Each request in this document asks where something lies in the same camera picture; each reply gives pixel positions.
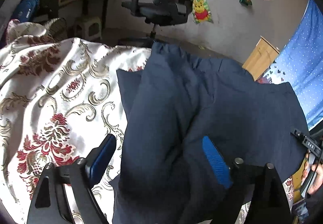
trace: metal bolt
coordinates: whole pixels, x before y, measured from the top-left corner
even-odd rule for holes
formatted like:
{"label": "metal bolt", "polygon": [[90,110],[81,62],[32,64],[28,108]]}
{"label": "metal bolt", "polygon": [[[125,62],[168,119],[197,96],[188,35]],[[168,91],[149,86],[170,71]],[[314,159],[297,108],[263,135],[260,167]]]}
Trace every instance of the metal bolt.
{"label": "metal bolt", "polygon": [[85,162],[85,158],[81,157],[81,158],[79,158],[79,159],[78,159],[77,164],[78,164],[78,165],[81,165],[81,164],[83,164],[84,162]]}
{"label": "metal bolt", "polygon": [[242,159],[242,158],[240,158],[240,157],[236,157],[236,158],[235,158],[235,164],[237,164],[237,165],[241,165],[241,164],[243,164],[243,159]]}
{"label": "metal bolt", "polygon": [[275,168],[275,166],[274,166],[273,164],[271,164],[271,163],[267,163],[267,168],[269,168],[269,169],[274,169],[274,168]]}
{"label": "metal bolt", "polygon": [[46,164],[46,166],[45,166],[45,169],[50,169],[50,168],[52,168],[52,167],[53,167],[53,165],[54,165],[54,164],[53,164],[53,163],[51,163],[51,162],[50,162],[50,163],[47,163],[47,164]]}

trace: floral bedspread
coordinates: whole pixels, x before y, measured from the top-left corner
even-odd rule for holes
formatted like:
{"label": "floral bedspread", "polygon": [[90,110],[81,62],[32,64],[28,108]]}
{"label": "floral bedspread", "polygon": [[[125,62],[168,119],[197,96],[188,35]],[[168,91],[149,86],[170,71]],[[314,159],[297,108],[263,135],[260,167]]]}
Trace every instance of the floral bedspread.
{"label": "floral bedspread", "polygon": [[[117,150],[92,192],[112,223],[113,189],[120,172],[126,116],[116,70],[141,70],[147,48],[92,43],[71,38],[54,43],[39,24],[11,21],[7,46],[0,50],[0,199],[18,224],[26,223],[30,200],[43,167],[86,157],[105,136],[117,138]],[[284,183],[290,201],[291,179]],[[83,223],[65,186],[76,223]],[[236,223],[243,223],[249,204]]]}

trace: blue polka dot fabric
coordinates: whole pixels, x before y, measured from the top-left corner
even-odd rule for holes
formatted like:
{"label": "blue polka dot fabric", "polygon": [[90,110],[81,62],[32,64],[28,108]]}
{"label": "blue polka dot fabric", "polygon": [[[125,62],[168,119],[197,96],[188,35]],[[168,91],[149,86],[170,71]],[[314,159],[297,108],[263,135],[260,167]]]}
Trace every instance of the blue polka dot fabric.
{"label": "blue polka dot fabric", "polygon": [[273,84],[289,82],[309,130],[323,119],[323,15],[314,0],[296,32],[264,73]]}

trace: navy blue pants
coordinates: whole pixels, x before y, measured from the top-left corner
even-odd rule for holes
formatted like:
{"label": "navy blue pants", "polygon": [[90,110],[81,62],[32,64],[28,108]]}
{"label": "navy blue pants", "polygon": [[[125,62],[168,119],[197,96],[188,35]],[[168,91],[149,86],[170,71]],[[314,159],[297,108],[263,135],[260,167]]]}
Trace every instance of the navy blue pants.
{"label": "navy blue pants", "polygon": [[128,125],[121,173],[111,184],[114,224],[198,223],[212,219],[227,186],[203,149],[207,136],[230,164],[275,165],[282,181],[306,149],[308,134],[289,83],[258,84],[230,59],[201,59],[155,43],[143,71],[117,71]]}

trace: blue rubber grip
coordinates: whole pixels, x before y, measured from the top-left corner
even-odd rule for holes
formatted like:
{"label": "blue rubber grip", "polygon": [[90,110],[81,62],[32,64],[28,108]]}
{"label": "blue rubber grip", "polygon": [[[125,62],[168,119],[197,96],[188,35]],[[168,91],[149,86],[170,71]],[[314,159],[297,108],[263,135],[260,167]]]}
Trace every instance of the blue rubber grip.
{"label": "blue rubber grip", "polygon": [[229,167],[226,165],[219,151],[208,136],[204,136],[202,148],[219,184],[223,185],[225,189],[230,188],[232,186],[232,181]]}
{"label": "blue rubber grip", "polygon": [[89,183],[91,186],[98,184],[109,164],[117,147],[117,140],[110,134],[108,141],[94,160],[89,171]]}

